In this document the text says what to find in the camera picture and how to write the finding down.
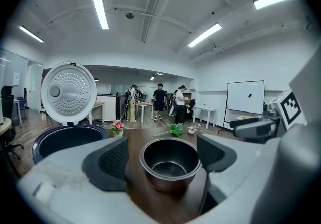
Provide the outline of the metal pot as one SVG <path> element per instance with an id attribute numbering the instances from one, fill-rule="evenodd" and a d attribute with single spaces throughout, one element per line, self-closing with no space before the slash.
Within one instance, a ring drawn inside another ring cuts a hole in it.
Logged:
<path id="1" fill-rule="evenodd" d="M 139 158 L 150 184 L 165 193 L 186 189 L 201 167 L 196 146 L 178 138 L 148 142 Z"/>

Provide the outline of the black office chair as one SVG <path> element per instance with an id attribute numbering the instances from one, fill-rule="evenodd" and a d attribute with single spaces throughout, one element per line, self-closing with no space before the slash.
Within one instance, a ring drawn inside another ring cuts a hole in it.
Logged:
<path id="1" fill-rule="evenodd" d="M 2 112 L 3 117 L 5 118 L 12 118 L 12 110 L 13 110 L 13 102 L 14 96 L 12 95 L 12 86 L 3 86 L 0 90 L 0 98 L 2 100 Z M 9 129 L 6 130 L 2 135 L 1 138 L 1 147 L 2 150 L 8 155 L 12 153 L 15 157 L 20 160 L 20 156 L 14 151 L 14 148 L 20 147 L 23 149 L 22 144 L 12 144 L 16 135 L 15 127 L 13 124 L 10 125 Z"/>

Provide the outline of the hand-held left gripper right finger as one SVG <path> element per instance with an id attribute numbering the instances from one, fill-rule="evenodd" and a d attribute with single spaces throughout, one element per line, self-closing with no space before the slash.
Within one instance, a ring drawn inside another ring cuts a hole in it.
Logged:
<path id="1" fill-rule="evenodd" d="M 250 224 L 253 196 L 238 195 L 263 152 L 262 144 L 197 135 L 197 154 L 206 181 L 196 224 Z"/>

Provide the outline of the green leaf sprig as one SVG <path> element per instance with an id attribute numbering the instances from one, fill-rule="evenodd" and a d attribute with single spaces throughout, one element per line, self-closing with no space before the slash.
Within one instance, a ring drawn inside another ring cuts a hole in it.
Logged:
<path id="1" fill-rule="evenodd" d="M 174 136 L 174 137 L 180 137 L 183 134 L 183 124 L 171 124 L 168 131 L 162 132 L 160 134 L 154 135 L 156 138 L 161 138 L 165 136 Z"/>

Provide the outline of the pink flowers in white pot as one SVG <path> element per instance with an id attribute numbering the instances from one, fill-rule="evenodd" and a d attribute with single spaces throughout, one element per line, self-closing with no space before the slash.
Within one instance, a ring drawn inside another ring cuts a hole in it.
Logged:
<path id="1" fill-rule="evenodd" d="M 112 124 L 113 135 L 122 136 L 123 135 L 124 123 L 121 120 L 115 120 Z"/>

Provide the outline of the white office partition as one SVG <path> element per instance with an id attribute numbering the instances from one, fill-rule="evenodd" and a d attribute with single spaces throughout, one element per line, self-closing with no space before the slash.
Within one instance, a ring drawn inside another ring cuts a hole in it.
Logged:
<path id="1" fill-rule="evenodd" d="M 113 121 L 116 120 L 116 97 L 115 96 L 104 96 L 99 94 L 97 96 L 97 102 L 104 103 L 104 120 Z"/>

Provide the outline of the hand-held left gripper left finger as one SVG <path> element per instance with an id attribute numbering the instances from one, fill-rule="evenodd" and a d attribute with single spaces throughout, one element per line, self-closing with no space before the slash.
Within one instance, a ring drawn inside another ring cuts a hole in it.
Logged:
<path id="1" fill-rule="evenodd" d="M 17 183 L 27 205 L 46 224 L 148 224 L 127 194 L 127 137 L 57 151 Z"/>

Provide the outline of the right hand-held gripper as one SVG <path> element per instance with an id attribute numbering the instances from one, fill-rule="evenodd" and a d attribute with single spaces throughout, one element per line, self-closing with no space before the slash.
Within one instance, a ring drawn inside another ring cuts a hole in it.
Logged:
<path id="1" fill-rule="evenodd" d="M 230 122 L 233 135 L 245 142 L 266 143 L 282 136 L 295 124 L 306 122 L 302 109 L 293 91 L 279 94 L 263 108 L 264 117 L 253 117 Z"/>

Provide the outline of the whiteboard on stand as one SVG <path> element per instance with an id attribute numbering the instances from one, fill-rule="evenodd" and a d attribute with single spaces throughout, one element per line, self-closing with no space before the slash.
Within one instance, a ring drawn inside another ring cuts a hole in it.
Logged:
<path id="1" fill-rule="evenodd" d="M 223 124 L 221 129 L 218 130 L 218 134 L 226 129 L 224 127 L 225 123 L 230 123 L 226 121 L 228 110 L 260 115 L 263 112 L 264 99 L 264 80 L 227 83 L 227 99 Z"/>

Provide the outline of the dark blue rice cooker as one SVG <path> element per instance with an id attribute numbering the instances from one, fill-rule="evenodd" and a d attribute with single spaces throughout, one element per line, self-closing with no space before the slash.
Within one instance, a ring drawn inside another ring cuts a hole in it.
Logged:
<path id="1" fill-rule="evenodd" d="M 41 102 L 48 116 L 60 126 L 35 139 L 32 145 L 35 164 L 57 151 L 109 137 L 100 126 L 80 123 L 92 112 L 96 96 L 93 75 L 78 63 L 60 63 L 46 74 L 41 87 Z"/>

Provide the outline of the round white table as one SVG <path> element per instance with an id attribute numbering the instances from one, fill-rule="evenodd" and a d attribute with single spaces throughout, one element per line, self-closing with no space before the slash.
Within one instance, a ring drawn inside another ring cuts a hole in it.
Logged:
<path id="1" fill-rule="evenodd" d="M 12 121 L 10 118 L 3 118 L 3 122 L 0 124 L 0 136 L 3 135 L 12 127 Z"/>

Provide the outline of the wood-top white-leg table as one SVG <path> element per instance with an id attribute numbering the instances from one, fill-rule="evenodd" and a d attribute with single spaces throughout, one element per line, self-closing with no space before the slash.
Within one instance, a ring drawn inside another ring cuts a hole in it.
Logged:
<path id="1" fill-rule="evenodd" d="M 105 103 L 104 102 L 96 102 L 91 112 L 88 115 L 89 123 L 92 125 L 93 122 L 101 121 L 104 122 L 105 118 Z"/>
<path id="2" fill-rule="evenodd" d="M 144 123 L 144 113 L 146 107 L 151 107 L 151 119 L 154 117 L 154 104 L 151 102 L 139 102 L 136 104 L 137 109 L 141 109 L 141 123 Z"/>

